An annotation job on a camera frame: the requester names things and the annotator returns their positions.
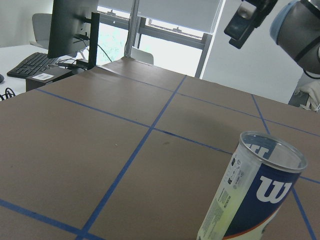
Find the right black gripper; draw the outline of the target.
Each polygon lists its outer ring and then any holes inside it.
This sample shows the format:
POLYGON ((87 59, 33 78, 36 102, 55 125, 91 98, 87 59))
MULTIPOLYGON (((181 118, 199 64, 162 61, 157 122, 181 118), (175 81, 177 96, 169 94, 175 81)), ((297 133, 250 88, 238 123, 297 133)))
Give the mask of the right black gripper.
POLYGON ((241 49, 254 29, 261 25, 260 16, 267 16, 277 0, 243 0, 224 33, 230 37, 229 44, 241 49))

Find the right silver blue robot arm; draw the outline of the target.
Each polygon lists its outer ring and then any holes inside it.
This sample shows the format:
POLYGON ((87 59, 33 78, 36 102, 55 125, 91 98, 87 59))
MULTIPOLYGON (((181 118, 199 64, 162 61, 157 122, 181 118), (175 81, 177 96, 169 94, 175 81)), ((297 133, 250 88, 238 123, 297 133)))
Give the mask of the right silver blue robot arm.
MULTIPOLYGON (((241 49, 254 29, 271 13, 275 0, 243 0, 224 33, 241 49)), ((310 78, 320 78, 320 2, 292 0, 274 18, 270 37, 310 78)))

